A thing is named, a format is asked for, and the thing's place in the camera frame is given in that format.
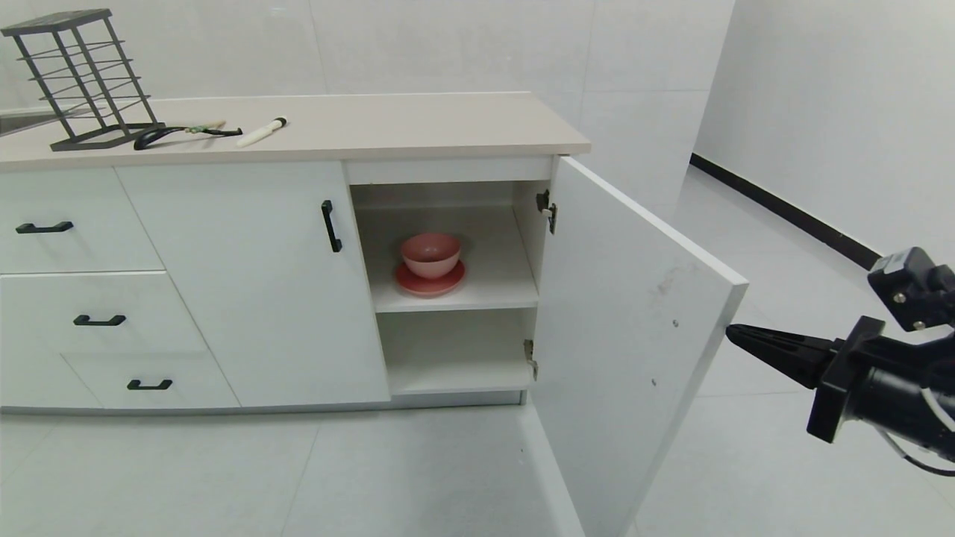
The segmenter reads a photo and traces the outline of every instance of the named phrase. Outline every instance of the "black baseboard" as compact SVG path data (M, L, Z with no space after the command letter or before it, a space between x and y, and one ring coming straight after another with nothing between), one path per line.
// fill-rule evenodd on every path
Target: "black baseboard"
M771 210L793 226L809 233L863 269L869 270L875 265L876 261L881 258L881 254L859 244L852 237L843 235L838 229L823 223L813 215L793 206L782 198L770 194L733 172L720 167L718 164L707 161L695 153L690 157L690 164L729 188Z

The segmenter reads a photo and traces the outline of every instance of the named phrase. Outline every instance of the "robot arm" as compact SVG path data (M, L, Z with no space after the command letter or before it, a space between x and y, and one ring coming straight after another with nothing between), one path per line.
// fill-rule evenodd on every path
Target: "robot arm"
M869 285L907 331L955 323L955 274L913 247L879 259ZM816 390L807 432L832 442L842 423L860 419L955 462L955 335L910 345L881 335L885 323L861 317L846 339L822 339L730 325L729 340L799 384Z

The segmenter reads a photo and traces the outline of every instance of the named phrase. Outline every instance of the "white wall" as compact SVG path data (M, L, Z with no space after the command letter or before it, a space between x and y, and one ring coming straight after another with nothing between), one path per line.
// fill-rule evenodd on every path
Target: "white wall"
M955 3L737 0L696 152L882 253L955 263Z
M676 202L733 0L0 0L108 6L163 97L532 90L638 202ZM0 110L39 91L0 40Z

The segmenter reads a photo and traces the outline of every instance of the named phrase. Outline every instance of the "cabinet base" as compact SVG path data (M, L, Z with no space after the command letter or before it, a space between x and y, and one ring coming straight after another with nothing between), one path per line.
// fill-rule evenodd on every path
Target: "cabinet base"
M471 394L428 394L395 396L390 401L373 403L310 404L294 406L257 406L236 408L163 408L163 409L106 409L106 408L37 408L29 406L0 407L0 414L52 416L222 416L247 414L291 414L303 412L359 412L373 410L403 410L413 408L441 408L455 406L494 406L523 404L524 391L482 392Z

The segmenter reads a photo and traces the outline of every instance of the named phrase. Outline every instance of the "open cabinet door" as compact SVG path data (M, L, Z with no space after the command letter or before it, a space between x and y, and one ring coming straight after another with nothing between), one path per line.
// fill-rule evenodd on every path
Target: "open cabinet door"
M531 387L588 537L626 530L746 290L570 158L550 202Z

